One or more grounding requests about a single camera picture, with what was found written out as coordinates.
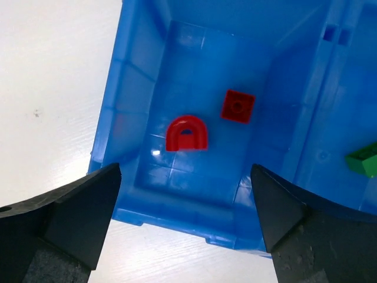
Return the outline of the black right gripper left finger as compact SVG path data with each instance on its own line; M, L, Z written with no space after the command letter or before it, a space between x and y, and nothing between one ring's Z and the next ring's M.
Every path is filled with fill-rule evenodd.
M117 163L1 207L1 282L88 282L120 190Z

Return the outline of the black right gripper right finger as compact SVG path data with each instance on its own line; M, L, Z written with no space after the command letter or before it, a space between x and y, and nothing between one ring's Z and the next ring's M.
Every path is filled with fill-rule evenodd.
M376 282L376 215L322 198L259 164L250 177L279 282Z

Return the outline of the red arch lego piece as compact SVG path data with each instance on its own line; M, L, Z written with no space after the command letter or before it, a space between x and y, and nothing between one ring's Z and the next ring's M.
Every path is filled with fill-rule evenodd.
M166 151L207 150L207 126L198 117L183 115L173 120L167 128Z

